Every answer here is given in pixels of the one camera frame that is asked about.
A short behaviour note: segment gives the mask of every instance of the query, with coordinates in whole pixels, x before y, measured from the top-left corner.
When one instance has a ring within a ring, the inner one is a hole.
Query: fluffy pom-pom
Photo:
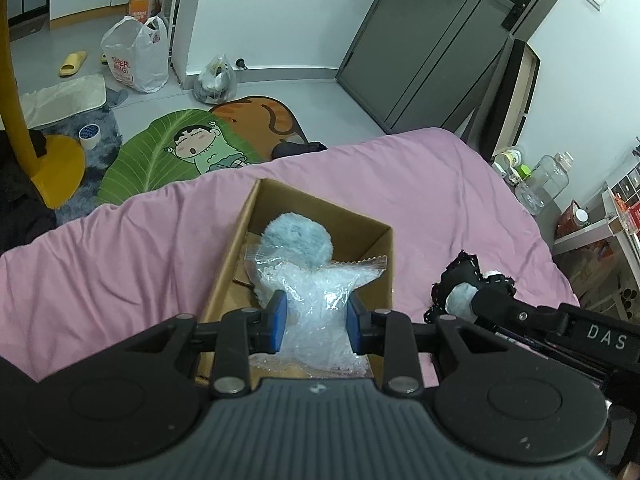
[[[295,264],[306,269],[325,266],[334,254],[324,226],[296,213],[284,213],[271,221],[262,234],[262,245],[283,248]]]

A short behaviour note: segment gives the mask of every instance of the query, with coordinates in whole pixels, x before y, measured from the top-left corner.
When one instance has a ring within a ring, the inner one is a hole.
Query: pink blanket
[[[104,205],[0,256],[0,355],[36,380],[179,312],[199,314],[255,179],[270,177],[395,229],[394,308],[414,321],[461,249],[513,276],[517,298],[577,303],[533,218],[437,128],[220,170]],[[426,379],[434,374],[425,367]]]

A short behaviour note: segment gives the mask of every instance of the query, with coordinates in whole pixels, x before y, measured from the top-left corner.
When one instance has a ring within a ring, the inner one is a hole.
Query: cartoon character
[[[308,143],[291,110],[270,97],[245,97],[214,106],[210,112],[246,140],[262,160],[271,160],[271,152],[281,140]]]
[[[200,174],[222,168],[246,166],[246,156],[226,142],[216,121],[206,126],[187,126],[175,134],[175,149],[168,146],[164,150],[176,157],[195,164]]]

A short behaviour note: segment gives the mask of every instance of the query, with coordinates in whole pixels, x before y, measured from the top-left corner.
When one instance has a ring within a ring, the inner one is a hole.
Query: yellow slipper
[[[80,70],[85,59],[86,52],[84,50],[74,52],[66,56],[65,62],[62,64],[60,71],[58,72],[60,77],[69,77],[78,73],[78,70]]]

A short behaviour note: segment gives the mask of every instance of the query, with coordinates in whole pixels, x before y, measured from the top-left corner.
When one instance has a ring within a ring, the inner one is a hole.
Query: yellow table leg
[[[45,204],[59,208],[76,192],[84,175],[84,151],[67,136],[47,136],[47,155],[38,158],[24,121],[11,60],[6,0],[0,0],[0,116],[15,158]]]

